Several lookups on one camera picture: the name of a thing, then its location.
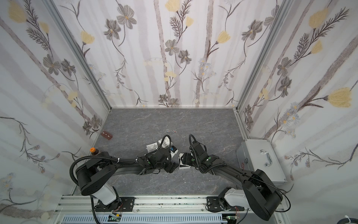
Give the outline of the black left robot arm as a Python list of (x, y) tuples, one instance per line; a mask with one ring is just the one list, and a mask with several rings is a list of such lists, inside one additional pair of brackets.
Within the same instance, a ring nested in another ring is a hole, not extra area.
[(136, 159), (121, 159), (110, 156), (108, 152), (85, 156), (70, 166), (70, 177), (79, 186), (83, 196), (97, 198), (103, 205), (119, 204), (118, 193), (107, 184), (115, 175), (148, 175), (161, 170), (172, 173), (179, 165), (172, 162), (178, 153), (174, 146), (159, 148), (153, 153)]

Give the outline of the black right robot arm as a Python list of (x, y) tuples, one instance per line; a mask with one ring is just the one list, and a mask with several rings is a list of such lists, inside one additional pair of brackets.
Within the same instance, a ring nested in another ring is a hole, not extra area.
[(240, 185), (250, 209), (262, 220), (268, 221), (271, 218), (281, 203), (283, 195), (264, 171), (232, 167), (221, 158), (208, 155), (200, 142), (190, 140), (189, 144), (190, 153), (184, 153), (181, 158), (184, 164), (197, 168), (203, 174), (218, 175)]

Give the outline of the white jewelry box base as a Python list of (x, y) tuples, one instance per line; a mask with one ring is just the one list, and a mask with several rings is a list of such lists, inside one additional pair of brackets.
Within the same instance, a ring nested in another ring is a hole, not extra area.
[(179, 158), (178, 158), (178, 161), (179, 161), (179, 170), (190, 169), (191, 166), (183, 164), (183, 162), (182, 162), (182, 160), (181, 160), (181, 157), (182, 157), (183, 155), (184, 155), (183, 153), (180, 153), (180, 154), (179, 154)]

